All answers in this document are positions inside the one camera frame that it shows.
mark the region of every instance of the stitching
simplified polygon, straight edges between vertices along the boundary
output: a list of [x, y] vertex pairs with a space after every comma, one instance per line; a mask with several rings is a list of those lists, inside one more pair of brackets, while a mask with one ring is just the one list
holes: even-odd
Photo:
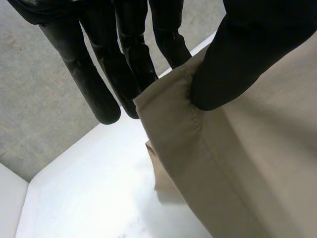
[[[190, 97], [190, 88], [191, 88], [191, 77], [188, 74], [188, 71], [185, 71], [186, 74], [186, 78], [188, 81], [188, 87], [187, 87], [187, 96], [188, 98]], [[191, 121], [193, 122], [193, 126], [194, 126], [194, 130], [196, 131], [196, 133], [198, 134], [198, 138], [199, 138], [199, 142], [202, 143], [202, 145], [204, 146], [204, 148], [206, 149], [206, 152], [208, 154], [208, 156], [210, 158], [214, 158], [215, 161], [215, 165], [217, 166], [217, 168], [221, 171], [223, 171], [224, 176], [226, 178], [226, 182], [228, 183], [228, 185], [232, 188], [233, 193], [236, 195], [236, 197], [240, 200], [240, 202], [242, 203], [243, 207], [248, 211], [248, 213], [254, 218], [254, 220], [256, 220], [258, 222], [258, 224], [260, 224], [261, 229], [263, 229], [262, 226], [262, 222], [259, 220], [259, 218], [253, 214], [253, 212], [250, 210], [250, 208], [247, 206], [246, 202], [244, 201], [244, 199], [240, 196], [240, 193], [238, 192], [238, 190], [235, 188], [235, 186], [233, 185], [233, 182], [230, 179], [230, 176], [228, 175], [228, 170], [226, 168], [224, 168], [223, 166], [221, 166], [219, 164], [218, 161], [218, 154], [215, 151], [211, 151], [207, 145], [207, 143], [205, 142], [205, 139], [203, 138], [202, 134], [201, 134], [201, 130], [202, 130], [202, 123], [198, 118], [198, 110], [194, 105], [192, 105], [190, 103], [190, 108], [191, 108]]]

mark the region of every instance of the hand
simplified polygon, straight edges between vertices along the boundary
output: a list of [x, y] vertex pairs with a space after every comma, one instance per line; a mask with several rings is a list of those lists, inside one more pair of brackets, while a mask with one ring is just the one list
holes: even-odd
[[234, 100], [317, 29], [315, 0], [224, 0], [221, 22], [198, 68], [192, 103], [209, 111]]
[[[120, 108], [98, 74], [79, 22], [127, 114], [138, 118], [133, 99], [158, 79], [145, 44], [147, 0], [8, 0], [30, 23], [39, 24], [59, 52], [96, 118], [111, 124]], [[172, 68], [190, 57], [178, 33], [183, 0], [150, 0], [156, 42]], [[116, 20], [123, 53], [117, 43]]]

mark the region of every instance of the fabric seam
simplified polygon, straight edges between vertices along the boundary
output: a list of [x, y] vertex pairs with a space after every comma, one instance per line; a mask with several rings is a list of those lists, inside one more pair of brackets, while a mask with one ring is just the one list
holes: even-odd
[[[187, 86], [187, 95], [189, 96], [190, 94], [190, 88], [191, 88], [191, 80], [190, 80], [190, 75], [188, 74], [187, 70], [185, 70], [185, 74], [186, 74], [186, 78], [188, 80], [188, 86]], [[228, 185], [232, 188], [232, 191], [234, 192], [234, 194], [237, 196], [237, 198], [241, 201], [243, 207], [248, 211], [249, 214], [251, 214], [251, 216], [259, 223], [262, 225], [262, 222], [260, 222], [259, 218], [257, 216], [255, 216], [253, 214], [253, 212], [250, 210], [250, 208], [246, 205], [246, 202], [244, 201], [244, 199], [240, 196], [240, 193], [237, 191], [237, 189], [235, 188], [235, 186], [233, 185], [233, 182], [230, 179], [230, 176], [228, 175], [228, 169], [226, 169], [225, 167], [222, 167], [217, 159], [217, 155], [212, 156], [212, 152], [209, 150], [208, 145], [205, 142], [205, 139], [203, 138], [202, 134], [201, 134], [201, 130], [202, 130], [202, 125], [201, 122], [199, 122], [199, 119], [197, 118], [197, 113], [195, 112], [197, 109], [195, 108], [194, 105], [192, 105], [190, 103], [190, 108], [191, 108], [191, 115], [192, 115], [192, 122], [193, 122], [193, 128], [195, 130], [195, 132], [198, 135], [199, 141], [202, 143], [203, 147], [205, 148], [208, 156], [210, 158], [214, 158], [214, 162], [217, 166], [217, 168], [221, 171], [224, 171], [224, 176], [226, 178], [226, 181], [228, 183]]]

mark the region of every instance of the tan cloth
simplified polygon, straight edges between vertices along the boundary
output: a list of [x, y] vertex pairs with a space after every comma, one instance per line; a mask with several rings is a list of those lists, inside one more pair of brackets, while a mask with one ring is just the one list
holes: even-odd
[[155, 176], [154, 190], [161, 193], [178, 195], [179, 192], [173, 180], [170, 178], [170, 176], [164, 169], [162, 163], [159, 160], [159, 157], [157, 156], [157, 154], [155, 153], [152, 147], [151, 142], [148, 141], [147, 143], [145, 143], [145, 146], [147, 147], [147, 150], [153, 165], [154, 176]]
[[317, 34], [211, 112], [189, 101], [204, 53], [135, 100], [169, 176], [214, 238], [316, 238]]

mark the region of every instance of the gray floor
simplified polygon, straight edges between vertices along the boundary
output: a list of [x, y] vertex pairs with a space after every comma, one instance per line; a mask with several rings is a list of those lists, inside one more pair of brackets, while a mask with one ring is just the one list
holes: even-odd
[[[221, 0], [185, 0], [180, 33], [188, 48], [214, 32], [224, 14]], [[168, 65], [155, 44], [150, 14], [146, 27], [160, 74]], [[0, 163], [30, 181], [98, 122], [58, 53], [7, 1], [0, 2], [0, 32]]]

